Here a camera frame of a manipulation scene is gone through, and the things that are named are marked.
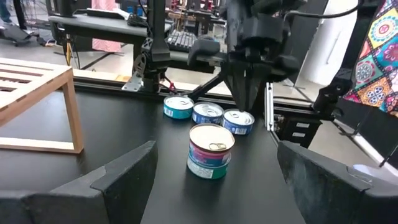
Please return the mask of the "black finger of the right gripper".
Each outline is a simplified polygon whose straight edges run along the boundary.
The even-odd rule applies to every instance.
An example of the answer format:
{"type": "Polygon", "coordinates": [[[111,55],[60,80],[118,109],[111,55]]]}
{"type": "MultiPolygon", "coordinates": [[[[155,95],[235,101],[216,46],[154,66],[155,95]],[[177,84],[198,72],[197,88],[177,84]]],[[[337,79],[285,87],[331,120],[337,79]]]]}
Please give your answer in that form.
{"type": "Polygon", "coordinates": [[[248,110],[248,94],[245,81],[246,64],[244,62],[226,62],[223,65],[224,82],[231,92],[237,108],[248,110]]]}
{"type": "Polygon", "coordinates": [[[247,110],[254,105],[261,83],[270,72],[270,66],[265,62],[250,63],[247,67],[247,110]]]}

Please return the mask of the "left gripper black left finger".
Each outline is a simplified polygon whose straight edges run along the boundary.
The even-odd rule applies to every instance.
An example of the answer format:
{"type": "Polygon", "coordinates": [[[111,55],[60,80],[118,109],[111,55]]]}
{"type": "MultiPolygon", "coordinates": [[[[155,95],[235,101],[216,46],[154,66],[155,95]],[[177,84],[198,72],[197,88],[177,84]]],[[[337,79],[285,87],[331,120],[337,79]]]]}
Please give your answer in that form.
{"type": "Polygon", "coordinates": [[[154,184],[155,141],[48,192],[1,191],[1,223],[140,223],[154,184]]]}

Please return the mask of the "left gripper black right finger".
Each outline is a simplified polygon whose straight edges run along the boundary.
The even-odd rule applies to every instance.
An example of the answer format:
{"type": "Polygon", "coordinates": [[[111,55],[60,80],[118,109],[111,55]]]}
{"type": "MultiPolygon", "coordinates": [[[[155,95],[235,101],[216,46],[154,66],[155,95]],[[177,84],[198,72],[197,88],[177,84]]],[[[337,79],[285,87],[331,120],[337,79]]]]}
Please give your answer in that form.
{"type": "Polygon", "coordinates": [[[397,186],[289,141],[277,159],[306,223],[397,223],[397,186]]]}

